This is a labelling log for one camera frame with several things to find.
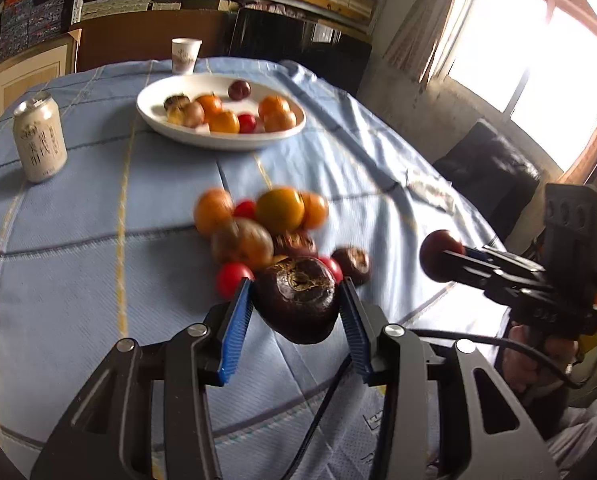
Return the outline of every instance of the hand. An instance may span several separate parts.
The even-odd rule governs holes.
[[[525,325],[513,326],[508,338],[528,344],[527,329],[528,327]],[[578,342],[569,339],[548,337],[545,342],[545,353],[563,371],[572,362],[577,350]],[[554,375],[550,374],[549,376],[556,381]],[[506,348],[503,351],[503,379],[512,390],[521,394],[539,380],[539,364],[525,354]]]

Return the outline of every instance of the gold picture frame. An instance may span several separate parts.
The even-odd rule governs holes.
[[[0,116],[29,88],[76,72],[81,29],[71,30],[0,63]]]

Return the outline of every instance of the blue tablecloth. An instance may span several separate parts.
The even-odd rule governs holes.
[[[225,187],[235,201],[265,191],[267,178],[319,192],[330,202],[315,232],[320,252],[367,248],[373,278],[360,294],[387,319],[500,332],[504,308],[477,290],[432,282],[418,263],[436,229],[453,228],[474,246],[495,234],[388,126],[294,62],[203,59],[197,72],[291,94],[306,127],[256,153],[177,144],[150,130],[134,105],[142,88],[171,75],[170,63],[105,66],[39,87],[60,107],[69,155],[56,177],[32,186],[12,139],[14,106],[0,118],[0,445],[26,475],[116,340],[169,339],[219,302],[210,244],[192,223],[208,187]],[[347,351],[340,321],[321,344],[296,346],[254,313],[237,373],[209,392],[224,478],[280,477]],[[296,477],[366,478],[382,403],[350,371]],[[154,452],[159,459],[158,427]]]

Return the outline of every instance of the window pane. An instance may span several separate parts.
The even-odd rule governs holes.
[[[597,37],[555,9],[512,120],[567,170],[597,123]]]
[[[545,0],[475,0],[450,77],[504,111],[545,29]]]

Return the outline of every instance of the silver screw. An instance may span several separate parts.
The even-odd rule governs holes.
[[[116,349],[119,352],[129,352],[134,349],[134,341],[129,338],[121,339],[117,342]]]
[[[383,332],[390,337],[400,337],[405,333],[405,328],[397,324],[385,325]]]
[[[457,341],[457,349],[464,354],[471,354],[477,349],[477,346],[470,339],[459,339]]]
[[[208,333],[208,328],[203,323],[194,323],[187,328],[187,333],[192,337],[200,337]]]

